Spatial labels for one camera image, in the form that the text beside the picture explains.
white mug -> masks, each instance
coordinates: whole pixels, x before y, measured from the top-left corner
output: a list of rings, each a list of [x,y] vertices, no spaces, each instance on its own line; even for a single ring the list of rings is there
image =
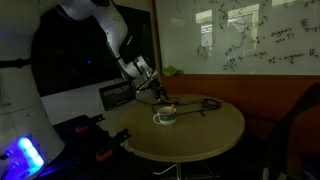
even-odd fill
[[[177,110],[174,107],[166,106],[157,110],[153,116],[153,122],[162,125],[172,125],[177,120]]]

robotic manipulator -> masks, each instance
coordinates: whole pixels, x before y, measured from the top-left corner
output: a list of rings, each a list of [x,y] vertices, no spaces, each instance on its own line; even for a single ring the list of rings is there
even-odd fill
[[[151,89],[155,99],[168,96],[147,57],[125,63],[127,26],[109,0],[0,0],[0,180],[33,179],[63,150],[64,142],[50,123],[33,78],[32,39],[40,17],[55,8],[76,21],[96,18],[107,36],[109,51],[126,80],[143,76],[137,91]]]

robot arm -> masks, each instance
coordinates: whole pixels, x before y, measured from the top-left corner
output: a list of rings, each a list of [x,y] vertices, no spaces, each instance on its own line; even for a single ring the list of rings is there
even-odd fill
[[[108,49],[121,69],[123,77],[126,80],[132,80],[143,76],[145,83],[138,88],[138,92],[151,88],[155,99],[160,100],[161,96],[168,99],[164,88],[157,79],[158,73],[147,57],[139,56],[129,63],[125,63],[121,58],[120,46],[124,43],[128,45],[131,38],[125,42],[128,28],[113,2],[109,0],[78,0],[69,5],[62,3],[62,8],[74,20],[83,20],[92,14],[107,36]]]

round table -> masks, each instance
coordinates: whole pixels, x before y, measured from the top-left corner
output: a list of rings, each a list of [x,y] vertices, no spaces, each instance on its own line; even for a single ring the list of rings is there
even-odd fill
[[[155,124],[153,109],[164,105],[151,106],[139,101],[131,102],[114,123],[116,133],[127,128],[132,135],[128,139],[130,150],[137,156],[160,162],[192,162],[219,155],[240,140],[245,128],[244,117],[232,104],[213,97],[178,94],[170,99],[179,99],[177,113],[199,110],[200,104],[189,104],[201,99],[215,99],[221,102],[216,110],[178,115],[170,126]],[[149,98],[142,100],[156,103]]]

black chair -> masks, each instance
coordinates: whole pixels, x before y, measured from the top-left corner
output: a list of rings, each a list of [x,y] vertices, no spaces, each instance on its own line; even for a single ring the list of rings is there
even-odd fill
[[[205,162],[218,179],[277,180],[287,178],[291,125],[297,115],[320,103],[320,83],[311,85],[277,123],[265,141],[247,134],[229,152]]]
[[[260,179],[274,180],[287,174],[287,151],[291,125],[297,115],[320,103],[320,84],[314,83],[272,130],[260,161]]]

